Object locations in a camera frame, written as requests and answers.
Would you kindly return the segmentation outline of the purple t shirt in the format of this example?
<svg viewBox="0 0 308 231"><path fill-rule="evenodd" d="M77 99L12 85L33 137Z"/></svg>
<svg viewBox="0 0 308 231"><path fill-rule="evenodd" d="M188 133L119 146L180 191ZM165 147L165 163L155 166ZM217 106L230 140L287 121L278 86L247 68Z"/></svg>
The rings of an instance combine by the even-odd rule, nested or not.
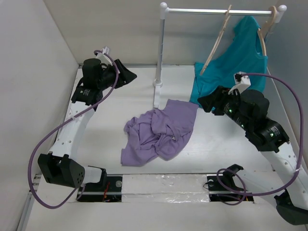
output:
<svg viewBox="0 0 308 231"><path fill-rule="evenodd" d="M163 110L133 117L124 126L128 142L121 150L121 164L141 167L157 157L174 158L191 138L197 109L194 103L169 99Z"/></svg>

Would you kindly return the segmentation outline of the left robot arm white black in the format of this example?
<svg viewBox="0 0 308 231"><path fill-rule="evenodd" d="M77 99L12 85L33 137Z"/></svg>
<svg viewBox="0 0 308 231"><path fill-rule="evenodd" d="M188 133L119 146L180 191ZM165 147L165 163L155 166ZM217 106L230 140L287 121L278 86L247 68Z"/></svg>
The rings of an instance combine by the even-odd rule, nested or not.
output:
<svg viewBox="0 0 308 231"><path fill-rule="evenodd" d="M71 188L90 184L102 191L107 186L106 170L84 167L75 159L86 126L103 99L103 91L109 87L120 88L137 76L129 71L119 59L115 64L104 64L100 59L84 61L83 77L78 82L68 110L69 123L64 125L56 142L47 154L40 154L38 165L47 183Z"/></svg>

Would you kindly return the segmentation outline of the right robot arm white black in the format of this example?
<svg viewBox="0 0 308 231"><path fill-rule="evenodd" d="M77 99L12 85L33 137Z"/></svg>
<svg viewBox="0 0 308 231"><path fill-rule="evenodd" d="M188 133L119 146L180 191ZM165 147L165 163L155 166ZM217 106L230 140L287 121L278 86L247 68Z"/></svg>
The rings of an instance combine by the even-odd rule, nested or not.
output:
<svg viewBox="0 0 308 231"><path fill-rule="evenodd" d="M270 162L283 185L270 185L236 164L223 169L217 181L231 192L263 198L289 224L306 225L308 175L298 164L299 157L283 127L268 118L268 99L257 90L229 91L218 86L211 94L198 98L198 102L205 112L226 115L240 126L249 142Z"/></svg>

